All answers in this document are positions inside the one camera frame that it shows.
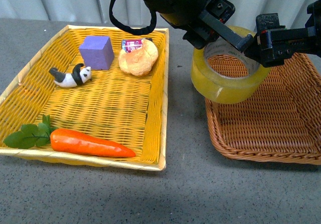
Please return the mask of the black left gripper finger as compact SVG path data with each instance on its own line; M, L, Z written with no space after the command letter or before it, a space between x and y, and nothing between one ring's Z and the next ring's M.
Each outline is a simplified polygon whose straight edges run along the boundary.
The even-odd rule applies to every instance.
M200 14L200 19L239 52L244 52L254 41L251 34L241 37L207 11Z

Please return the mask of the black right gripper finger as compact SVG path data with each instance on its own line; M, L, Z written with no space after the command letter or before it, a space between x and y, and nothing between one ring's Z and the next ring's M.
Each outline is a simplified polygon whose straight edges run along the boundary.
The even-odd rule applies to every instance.
M279 24L277 13L261 14L256 17L256 28L244 54L263 67L283 65L294 53L320 56L320 13L312 13L304 28L289 30Z

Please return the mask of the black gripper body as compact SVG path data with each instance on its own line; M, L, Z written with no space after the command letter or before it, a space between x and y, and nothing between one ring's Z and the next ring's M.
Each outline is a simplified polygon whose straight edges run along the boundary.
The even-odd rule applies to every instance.
M186 31L183 39L196 49L219 37L236 45L236 34L225 25L235 11L232 3L227 0L175 0L175 3L173 27Z

